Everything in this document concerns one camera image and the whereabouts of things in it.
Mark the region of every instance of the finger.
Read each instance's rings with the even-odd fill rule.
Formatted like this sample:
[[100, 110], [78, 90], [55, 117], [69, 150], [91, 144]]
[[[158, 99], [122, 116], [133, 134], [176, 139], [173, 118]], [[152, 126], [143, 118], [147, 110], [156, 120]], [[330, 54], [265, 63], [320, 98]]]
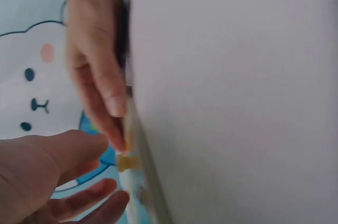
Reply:
[[121, 130], [116, 125], [116, 119], [108, 114], [104, 101], [93, 83], [89, 66], [71, 68], [70, 73], [90, 120], [108, 137], [114, 148], [124, 151], [125, 142]]
[[63, 173], [60, 176], [58, 186], [63, 185], [65, 183], [68, 183], [69, 181], [74, 180], [76, 178], [79, 178], [80, 176], [83, 176], [83, 175], [93, 171], [94, 169], [98, 168], [99, 166], [100, 166], [99, 160], [80, 164], [75, 169], [69, 170], [69, 171]]
[[60, 175], [80, 164], [98, 159], [108, 147], [104, 135], [89, 135], [80, 130], [49, 137], [31, 137], [28, 140], [44, 150], [55, 162]]
[[128, 193], [117, 191], [103, 205], [84, 217], [79, 223], [116, 223], [121, 218], [128, 202]]
[[90, 209], [105, 197], [113, 193], [117, 183], [113, 179], [103, 179], [84, 191], [80, 191], [65, 199], [51, 199], [47, 205], [51, 214], [59, 221], [72, 219]]
[[115, 46], [113, 37], [99, 28], [90, 31], [91, 42], [83, 53], [87, 55], [95, 85], [108, 113], [113, 117], [123, 117], [126, 111], [126, 86], [112, 53]]
[[58, 220], [50, 214], [47, 206], [43, 206], [38, 211], [26, 217], [21, 224], [59, 224]]
[[114, 0], [72, 0], [69, 29], [81, 29], [76, 47], [88, 60], [95, 85], [113, 117], [125, 113], [126, 89], [115, 54]]

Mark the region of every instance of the yellow piece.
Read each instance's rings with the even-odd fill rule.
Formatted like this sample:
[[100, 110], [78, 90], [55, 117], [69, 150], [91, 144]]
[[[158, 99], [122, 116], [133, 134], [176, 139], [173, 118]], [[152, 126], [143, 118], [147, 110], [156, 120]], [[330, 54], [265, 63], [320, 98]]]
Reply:
[[94, 124], [92, 124], [92, 123], [90, 123], [90, 129], [92, 129], [92, 130], [95, 130], [95, 131], [99, 131], [98, 129], [97, 129], [97, 127], [94, 125]]
[[119, 172], [123, 172], [125, 170], [133, 169], [139, 170], [140, 169], [140, 161], [135, 156], [117, 156], [117, 169]]

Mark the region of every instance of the hand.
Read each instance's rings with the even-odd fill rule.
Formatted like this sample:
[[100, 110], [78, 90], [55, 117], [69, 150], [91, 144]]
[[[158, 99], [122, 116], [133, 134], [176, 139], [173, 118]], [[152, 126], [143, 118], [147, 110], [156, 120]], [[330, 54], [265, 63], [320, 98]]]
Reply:
[[84, 109], [113, 146], [125, 144], [114, 117], [125, 113], [126, 87], [117, 63], [123, 0], [69, 0], [67, 64]]
[[[103, 179], [68, 198], [49, 199], [57, 186], [97, 168], [107, 147], [102, 135], [76, 130], [50, 137], [0, 140], [0, 223], [56, 224], [112, 194], [116, 182]], [[115, 223], [128, 201], [126, 192], [117, 191], [79, 223]]]

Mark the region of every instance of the bear mouth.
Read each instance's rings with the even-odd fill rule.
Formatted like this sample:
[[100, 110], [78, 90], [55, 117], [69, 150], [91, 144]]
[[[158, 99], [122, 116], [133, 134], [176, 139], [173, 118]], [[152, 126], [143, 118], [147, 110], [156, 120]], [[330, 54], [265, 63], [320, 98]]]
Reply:
[[48, 103], [49, 103], [49, 100], [46, 100], [46, 102], [43, 105], [41, 105], [37, 102], [36, 98], [33, 98], [31, 100], [31, 108], [33, 111], [36, 111], [38, 108], [43, 108], [46, 114], [49, 114]]

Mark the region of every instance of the white surface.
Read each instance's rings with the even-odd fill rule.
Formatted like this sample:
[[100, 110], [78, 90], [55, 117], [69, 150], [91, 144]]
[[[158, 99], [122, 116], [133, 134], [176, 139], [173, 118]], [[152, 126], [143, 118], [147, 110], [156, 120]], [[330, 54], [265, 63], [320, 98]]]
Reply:
[[177, 224], [338, 222], [338, 0], [133, 0], [137, 107]]

